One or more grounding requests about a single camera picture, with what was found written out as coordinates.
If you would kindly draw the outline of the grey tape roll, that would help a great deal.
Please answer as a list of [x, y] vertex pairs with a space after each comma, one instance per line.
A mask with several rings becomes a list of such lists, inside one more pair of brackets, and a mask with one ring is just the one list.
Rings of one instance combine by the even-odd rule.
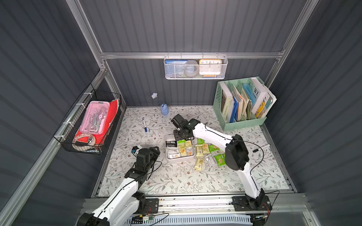
[[195, 60], [188, 60], [184, 66], [184, 74], [187, 77], [195, 77], [199, 74], [199, 64]]

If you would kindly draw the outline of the green cookie packet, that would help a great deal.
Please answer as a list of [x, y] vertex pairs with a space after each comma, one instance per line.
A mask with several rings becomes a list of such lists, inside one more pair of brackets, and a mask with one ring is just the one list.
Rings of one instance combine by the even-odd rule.
[[185, 145], [185, 143], [186, 141], [184, 139], [177, 141], [177, 145]]
[[217, 155], [214, 156], [218, 167], [222, 167], [222, 166], [226, 165], [224, 157], [225, 157], [224, 153], [223, 154], [217, 154]]

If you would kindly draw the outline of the blue folder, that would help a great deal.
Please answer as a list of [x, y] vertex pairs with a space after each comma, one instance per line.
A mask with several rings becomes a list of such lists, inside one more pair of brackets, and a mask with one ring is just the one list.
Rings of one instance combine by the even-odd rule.
[[238, 99], [233, 96], [233, 109], [230, 117], [230, 123], [236, 122], [238, 117], [239, 102]]

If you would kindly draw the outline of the silver cookie packet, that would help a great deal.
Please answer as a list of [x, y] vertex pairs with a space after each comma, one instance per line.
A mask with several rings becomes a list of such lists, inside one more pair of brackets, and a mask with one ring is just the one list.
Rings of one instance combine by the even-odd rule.
[[217, 164], [215, 158], [211, 154], [206, 155], [204, 158], [210, 166], [214, 166]]

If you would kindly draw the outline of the blue box in basket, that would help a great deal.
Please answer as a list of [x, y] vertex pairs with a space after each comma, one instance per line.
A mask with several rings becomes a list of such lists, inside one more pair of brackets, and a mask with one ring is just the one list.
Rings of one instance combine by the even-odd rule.
[[178, 78], [184, 76], [184, 68], [186, 63], [187, 60], [166, 59], [164, 61], [166, 78]]

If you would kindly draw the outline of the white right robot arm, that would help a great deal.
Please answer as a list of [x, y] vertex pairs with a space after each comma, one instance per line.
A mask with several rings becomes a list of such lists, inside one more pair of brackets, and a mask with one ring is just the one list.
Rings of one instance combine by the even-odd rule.
[[253, 168], [249, 163], [247, 141], [238, 134], [230, 136], [213, 130], [199, 120], [184, 119], [180, 114], [172, 118], [171, 123], [176, 127], [173, 131], [175, 140], [200, 138], [224, 151], [224, 161], [230, 169], [238, 174], [244, 186], [249, 207], [256, 210], [262, 206], [265, 192], [257, 184], [252, 174]]

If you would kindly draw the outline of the blue white marker pen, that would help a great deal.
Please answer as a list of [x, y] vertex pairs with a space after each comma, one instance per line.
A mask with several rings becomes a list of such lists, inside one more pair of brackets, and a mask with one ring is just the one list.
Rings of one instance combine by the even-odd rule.
[[145, 121], [145, 118], [144, 118], [144, 117], [142, 118], [142, 121], [143, 121], [143, 125], [144, 125], [144, 130], [145, 130], [145, 132], [148, 132], [148, 128], [147, 128], [147, 126], [146, 126], [146, 121]]

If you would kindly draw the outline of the pale yellow packet stack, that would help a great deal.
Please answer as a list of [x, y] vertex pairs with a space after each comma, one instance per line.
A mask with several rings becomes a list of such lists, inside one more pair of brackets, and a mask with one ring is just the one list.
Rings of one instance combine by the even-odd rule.
[[191, 147], [193, 147], [192, 141], [191, 141], [191, 140], [186, 140], [186, 141], [185, 141], [185, 147], [186, 147], [186, 148], [191, 148]]

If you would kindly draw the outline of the yellow illustrated book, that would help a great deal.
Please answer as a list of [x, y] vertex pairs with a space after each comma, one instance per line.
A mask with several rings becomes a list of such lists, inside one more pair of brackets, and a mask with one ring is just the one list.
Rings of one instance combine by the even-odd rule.
[[262, 110], [264, 109], [265, 107], [265, 104], [266, 104], [266, 101], [265, 99], [261, 102], [259, 108], [257, 109], [256, 113], [255, 113], [255, 117], [258, 118], [259, 115], [261, 114]]

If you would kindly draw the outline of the black cookie packet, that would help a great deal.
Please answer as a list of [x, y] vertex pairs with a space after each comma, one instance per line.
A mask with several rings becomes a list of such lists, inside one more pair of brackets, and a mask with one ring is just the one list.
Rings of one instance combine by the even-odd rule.
[[176, 141], [166, 141], [166, 147], [177, 147]]

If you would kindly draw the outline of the pale green workspace book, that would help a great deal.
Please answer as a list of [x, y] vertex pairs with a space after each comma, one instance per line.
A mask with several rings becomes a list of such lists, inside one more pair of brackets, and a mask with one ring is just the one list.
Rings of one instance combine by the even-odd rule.
[[221, 113], [222, 118], [226, 123], [230, 122], [230, 116], [233, 108], [233, 95], [227, 85], [222, 82], [220, 84], [222, 95], [221, 95]]

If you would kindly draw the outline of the white illustrated book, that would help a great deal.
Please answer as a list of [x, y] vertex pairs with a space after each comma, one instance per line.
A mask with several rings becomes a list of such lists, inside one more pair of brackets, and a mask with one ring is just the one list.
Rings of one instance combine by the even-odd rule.
[[250, 79], [251, 82], [249, 83], [252, 94], [255, 97], [255, 101], [252, 105], [252, 113], [255, 115], [257, 109], [259, 108], [261, 102], [265, 99], [266, 104], [264, 109], [262, 110], [261, 114], [258, 118], [265, 118], [271, 108], [277, 101], [275, 95], [264, 85], [262, 84], [256, 77]]

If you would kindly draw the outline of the red cloth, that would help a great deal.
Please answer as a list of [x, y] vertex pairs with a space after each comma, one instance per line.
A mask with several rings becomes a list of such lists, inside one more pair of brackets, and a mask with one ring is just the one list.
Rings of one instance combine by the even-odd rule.
[[[118, 113], [119, 105], [120, 105], [120, 99], [114, 99], [114, 100], [110, 101], [109, 103], [110, 103], [110, 107], [109, 107], [109, 110], [108, 110], [104, 131], [100, 135], [93, 135], [96, 138], [96, 143], [95, 143], [94, 146], [101, 145], [101, 144], [104, 143], [104, 140], [105, 140], [105, 138], [107, 136], [108, 130], [111, 129], [111, 126], [113, 124], [113, 120], [115, 119], [115, 117], [116, 117], [116, 115]], [[79, 129], [78, 129], [77, 133], [75, 134], [75, 136], [78, 135], [78, 134], [82, 134]]]

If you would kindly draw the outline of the beige paper stack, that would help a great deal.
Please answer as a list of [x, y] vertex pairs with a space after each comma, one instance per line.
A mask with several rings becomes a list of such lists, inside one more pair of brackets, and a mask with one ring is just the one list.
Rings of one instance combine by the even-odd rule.
[[247, 96], [245, 90], [242, 87], [237, 88], [235, 85], [232, 85], [232, 94], [238, 99], [239, 102], [237, 121], [243, 121], [247, 118], [249, 97]]

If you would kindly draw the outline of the blue spray bottle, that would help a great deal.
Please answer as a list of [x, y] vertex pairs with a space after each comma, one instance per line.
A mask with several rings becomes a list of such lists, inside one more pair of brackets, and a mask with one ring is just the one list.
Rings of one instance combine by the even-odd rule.
[[160, 102], [160, 99], [158, 97], [158, 94], [156, 92], [154, 92], [152, 95], [151, 95], [151, 98], [152, 99], [156, 99], [158, 101], [158, 104], [160, 105], [160, 111], [161, 111], [161, 114], [163, 116], [168, 116], [169, 114], [169, 109], [168, 109], [168, 106], [166, 103], [161, 103]]

